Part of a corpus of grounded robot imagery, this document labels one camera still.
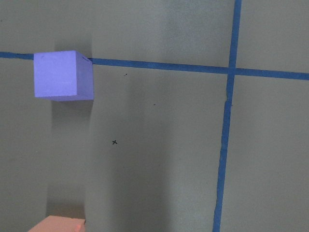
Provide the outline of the purple foam block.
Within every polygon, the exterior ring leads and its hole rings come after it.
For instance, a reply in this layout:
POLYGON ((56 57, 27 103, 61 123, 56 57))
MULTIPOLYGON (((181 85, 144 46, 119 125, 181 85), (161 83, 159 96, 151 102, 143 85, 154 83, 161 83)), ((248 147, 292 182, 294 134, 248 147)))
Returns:
POLYGON ((57 102, 94 99, 93 63, 78 51, 35 53, 34 96, 57 102))

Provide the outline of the orange foam block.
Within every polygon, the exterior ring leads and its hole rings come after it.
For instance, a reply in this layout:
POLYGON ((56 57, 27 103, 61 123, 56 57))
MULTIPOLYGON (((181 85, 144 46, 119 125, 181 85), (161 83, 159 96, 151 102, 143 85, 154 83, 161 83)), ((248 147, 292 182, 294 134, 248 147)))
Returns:
POLYGON ((85 220, 48 216, 31 228, 29 232, 85 232, 85 220))

